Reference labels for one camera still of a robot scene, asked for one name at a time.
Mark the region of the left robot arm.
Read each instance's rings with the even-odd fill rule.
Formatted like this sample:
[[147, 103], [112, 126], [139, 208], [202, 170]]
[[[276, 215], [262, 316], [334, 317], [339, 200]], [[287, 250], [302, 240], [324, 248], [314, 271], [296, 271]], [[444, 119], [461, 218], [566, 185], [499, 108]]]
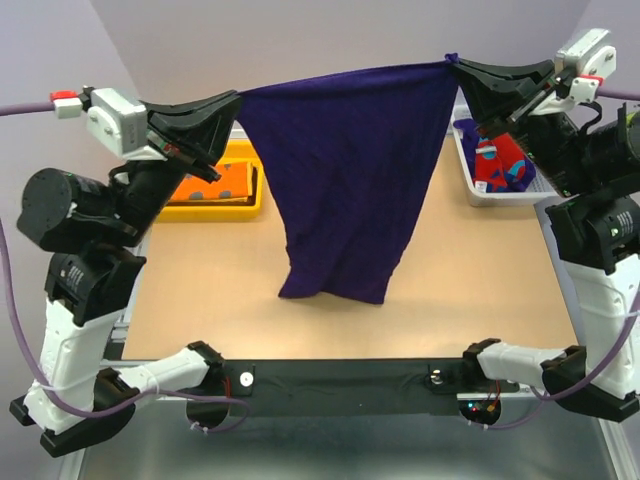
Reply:
[[194, 429], [225, 429], [238, 400], [222, 356], [208, 344], [193, 342], [136, 367], [106, 367], [102, 359], [146, 262], [134, 248], [185, 178], [218, 179], [215, 166], [241, 104], [232, 90], [158, 105], [86, 87], [31, 106], [60, 119], [85, 117], [89, 133], [120, 160], [106, 182], [42, 169], [22, 194], [18, 230], [51, 259], [43, 345], [27, 358], [34, 380], [10, 411], [19, 423], [39, 427], [50, 456], [113, 438], [160, 396], [184, 399]]

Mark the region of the brown towel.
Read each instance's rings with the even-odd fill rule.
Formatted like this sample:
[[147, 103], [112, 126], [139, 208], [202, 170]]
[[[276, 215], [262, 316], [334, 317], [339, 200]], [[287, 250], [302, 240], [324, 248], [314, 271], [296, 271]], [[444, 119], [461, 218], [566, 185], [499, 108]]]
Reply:
[[260, 181], [260, 169], [254, 165], [250, 164], [248, 167], [248, 199], [247, 202], [249, 205], [255, 205], [257, 198], [259, 197], [259, 181]]

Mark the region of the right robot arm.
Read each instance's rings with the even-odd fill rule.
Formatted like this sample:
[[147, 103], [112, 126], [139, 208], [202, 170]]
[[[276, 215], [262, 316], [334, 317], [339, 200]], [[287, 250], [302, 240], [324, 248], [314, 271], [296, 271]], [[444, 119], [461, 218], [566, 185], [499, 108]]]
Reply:
[[546, 213], [585, 335], [564, 349], [474, 343], [461, 381], [472, 390], [524, 384], [567, 411], [621, 422], [639, 410], [639, 116], [620, 107], [611, 122], [575, 125], [569, 111], [598, 110], [605, 77], [580, 60], [501, 67], [457, 59], [452, 68], [478, 134], [509, 135], [561, 197]]

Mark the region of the orange towel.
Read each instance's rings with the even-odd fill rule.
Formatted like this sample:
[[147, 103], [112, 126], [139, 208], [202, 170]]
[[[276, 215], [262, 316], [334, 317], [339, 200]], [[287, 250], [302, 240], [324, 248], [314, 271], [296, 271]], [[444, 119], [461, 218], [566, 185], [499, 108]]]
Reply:
[[253, 194], [253, 164], [248, 161], [223, 163], [219, 178], [211, 183], [187, 175], [172, 195], [170, 204], [190, 202], [247, 201]]

